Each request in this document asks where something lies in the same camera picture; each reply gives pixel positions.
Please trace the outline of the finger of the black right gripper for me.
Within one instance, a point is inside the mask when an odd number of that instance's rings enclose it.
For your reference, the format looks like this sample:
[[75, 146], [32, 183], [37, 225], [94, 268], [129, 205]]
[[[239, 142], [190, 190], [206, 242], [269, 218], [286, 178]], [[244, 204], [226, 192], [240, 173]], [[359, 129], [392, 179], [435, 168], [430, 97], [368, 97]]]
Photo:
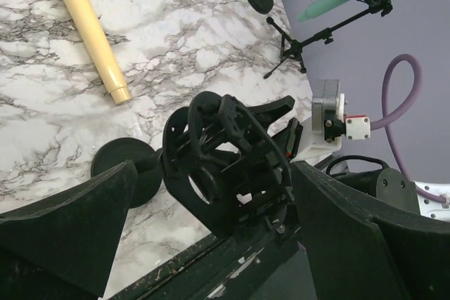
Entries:
[[288, 124], [284, 129], [272, 136], [275, 144], [288, 161], [292, 160], [297, 155], [302, 131], [303, 126], [297, 118], [293, 117], [288, 121]]
[[285, 96], [263, 105], [248, 107], [263, 128], [269, 128], [275, 121], [288, 114], [295, 105], [292, 96]]

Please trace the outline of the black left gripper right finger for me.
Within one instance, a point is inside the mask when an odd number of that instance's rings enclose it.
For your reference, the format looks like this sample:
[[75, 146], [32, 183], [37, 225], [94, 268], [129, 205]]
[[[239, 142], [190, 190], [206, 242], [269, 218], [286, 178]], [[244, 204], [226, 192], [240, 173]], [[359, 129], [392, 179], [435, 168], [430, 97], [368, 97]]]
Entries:
[[319, 299], [448, 299], [449, 224], [355, 190], [306, 162], [292, 190]]

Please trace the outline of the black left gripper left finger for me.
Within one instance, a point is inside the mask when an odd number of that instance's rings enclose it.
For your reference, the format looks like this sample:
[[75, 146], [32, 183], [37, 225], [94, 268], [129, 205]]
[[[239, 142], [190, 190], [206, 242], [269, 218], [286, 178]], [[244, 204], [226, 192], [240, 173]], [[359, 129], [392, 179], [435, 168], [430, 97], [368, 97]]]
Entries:
[[2, 297], [102, 297], [137, 171], [123, 162], [1, 214]]

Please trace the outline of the black shock mount desk stand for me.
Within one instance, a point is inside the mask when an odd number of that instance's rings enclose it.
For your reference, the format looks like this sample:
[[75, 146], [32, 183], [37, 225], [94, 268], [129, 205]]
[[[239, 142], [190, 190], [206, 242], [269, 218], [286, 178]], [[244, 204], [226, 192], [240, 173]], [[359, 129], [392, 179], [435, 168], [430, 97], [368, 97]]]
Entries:
[[115, 139], [95, 154], [91, 175], [129, 160], [138, 172], [132, 207], [164, 186], [218, 238], [278, 232], [293, 201], [292, 180], [268, 129], [237, 98], [203, 91], [171, 114], [161, 148]]

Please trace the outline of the cream yellow microphone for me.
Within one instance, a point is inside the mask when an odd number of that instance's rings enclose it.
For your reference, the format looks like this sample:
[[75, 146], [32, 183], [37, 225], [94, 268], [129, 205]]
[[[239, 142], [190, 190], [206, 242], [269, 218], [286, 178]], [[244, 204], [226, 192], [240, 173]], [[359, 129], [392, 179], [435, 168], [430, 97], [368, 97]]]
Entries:
[[115, 104], [131, 99], [127, 83], [90, 0], [63, 0], [86, 49]]

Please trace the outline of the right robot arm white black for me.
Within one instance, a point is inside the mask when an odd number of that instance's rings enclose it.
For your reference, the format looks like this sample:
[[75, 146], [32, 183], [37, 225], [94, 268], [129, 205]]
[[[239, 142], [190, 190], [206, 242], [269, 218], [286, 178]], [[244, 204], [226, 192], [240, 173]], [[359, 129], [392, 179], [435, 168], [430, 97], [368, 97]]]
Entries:
[[[291, 119], [286, 128], [273, 135], [289, 162], [328, 155], [341, 148], [344, 138], [355, 141], [371, 137], [370, 118], [366, 115], [347, 116], [344, 98], [342, 94], [314, 97], [309, 119], [302, 123]], [[380, 168], [358, 173], [333, 171], [337, 165], [350, 160], [378, 164]], [[360, 155], [338, 157], [330, 162], [325, 172], [339, 182], [394, 207], [449, 222], [448, 184], [414, 182], [386, 162]]]

